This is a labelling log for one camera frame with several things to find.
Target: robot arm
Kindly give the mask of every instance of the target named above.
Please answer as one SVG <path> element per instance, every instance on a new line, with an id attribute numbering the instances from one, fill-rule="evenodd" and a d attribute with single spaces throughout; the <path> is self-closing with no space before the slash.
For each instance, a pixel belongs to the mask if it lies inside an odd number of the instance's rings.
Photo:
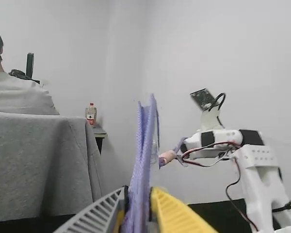
<path id="1" fill-rule="evenodd" d="M 235 160 L 238 168 L 239 179 L 237 182 L 242 183 L 247 211 L 247 215 L 242 214 L 244 219 L 250 223 L 252 232 L 270 233 L 274 232 L 272 221 L 272 214 L 274 214 L 282 227 L 276 232 L 291 233 L 291 201 L 279 177 L 279 165 L 275 153 L 270 147 L 264 145 L 259 132 L 227 130 L 223 127 L 219 119 L 219 112 L 225 94 L 222 93 L 213 98 L 208 90 L 203 89 L 192 93 L 191 97 L 203 111 L 201 130 L 183 140 L 182 156 L 177 155 L 178 151 L 174 150 L 163 153 L 160 156 L 162 164 L 165 165 L 176 158 L 183 165 L 187 165 L 184 162 L 188 162 L 202 166 L 192 160 L 220 157 L 222 154 L 230 152 L 231 144 L 237 145 L 237 149 L 229 154 L 230 158 Z"/>

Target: white wall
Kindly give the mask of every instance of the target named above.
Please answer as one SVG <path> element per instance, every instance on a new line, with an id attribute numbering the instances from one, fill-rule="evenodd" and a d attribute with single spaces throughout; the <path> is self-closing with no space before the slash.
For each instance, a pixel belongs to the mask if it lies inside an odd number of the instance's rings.
<path id="1" fill-rule="evenodd" d="M 92 101 L 100 109 L 108 20 L 109 0 L 0 0 L 3 66 L 25 71 L 33 52 L 33 78 L 61 114 L 83 116 Z"/>
<path id="2" fill-rule="evenodd" d="M 162 150 L 199 128 L 189 93 L 207 87 L 227 93 L 225 126 L 261 130 L 291 151 L 291 0 L 153 2 L 143 80 L 160 107 Z M 278 156 L 291 197 L 291 154 Z M 236 178 L 229 162 L 160 171 L 161 184 L 189 203 L 226 200 Z M 231 193 L 242 197 L 239 188 Z"/>
<path id="3" fill-rule="evenodd" d="M 135 163 L 149 10 L 144 0 L 112 2 L 103 93 L 103 127 L 108 138 L 102 148 L 109 192 L 129 185 Z"/>

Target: purple cloth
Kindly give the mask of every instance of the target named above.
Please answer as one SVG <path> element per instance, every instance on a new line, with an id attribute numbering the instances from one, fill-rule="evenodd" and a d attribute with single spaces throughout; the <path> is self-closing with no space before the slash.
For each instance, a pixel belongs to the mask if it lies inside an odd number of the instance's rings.
<path id="1" fill-rule="evenodd" d="M 129 186 L 129 210 L 125 215 L 122 233 L 144 233 L 149 218 L 150 159 L 155 122 L 158 122 L 157 105 L 151 95 L 150 106 L 138 102 L 138 133 L 136 162 Z"/>

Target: gray shirt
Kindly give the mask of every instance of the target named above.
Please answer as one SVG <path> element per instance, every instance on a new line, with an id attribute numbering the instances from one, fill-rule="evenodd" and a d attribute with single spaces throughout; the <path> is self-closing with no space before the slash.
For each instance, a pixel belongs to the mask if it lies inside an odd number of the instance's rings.
<path id="1" fill-rule="evenodd" d="M 4 72 L 0 72 L 0 112 L 59 115 L 47 90 Z"/>

